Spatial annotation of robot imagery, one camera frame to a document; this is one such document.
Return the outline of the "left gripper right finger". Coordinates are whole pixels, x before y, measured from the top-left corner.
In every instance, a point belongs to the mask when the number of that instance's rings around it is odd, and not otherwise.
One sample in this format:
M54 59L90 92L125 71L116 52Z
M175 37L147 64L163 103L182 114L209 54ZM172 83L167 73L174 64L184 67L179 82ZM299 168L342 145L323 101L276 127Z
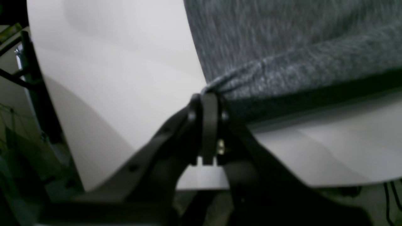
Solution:
M202 96L203 163L217 158L230 186L229 226L371 226L363 209L334 202L304 184L214 93Z

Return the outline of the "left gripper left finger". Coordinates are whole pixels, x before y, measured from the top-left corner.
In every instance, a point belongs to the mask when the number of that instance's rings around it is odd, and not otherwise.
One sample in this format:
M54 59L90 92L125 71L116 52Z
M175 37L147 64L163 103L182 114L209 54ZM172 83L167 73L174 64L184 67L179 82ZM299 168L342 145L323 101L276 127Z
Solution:
M201 112L199 94L96 189L44 208L39 226L177 225L172 207L178 179L196 162Z

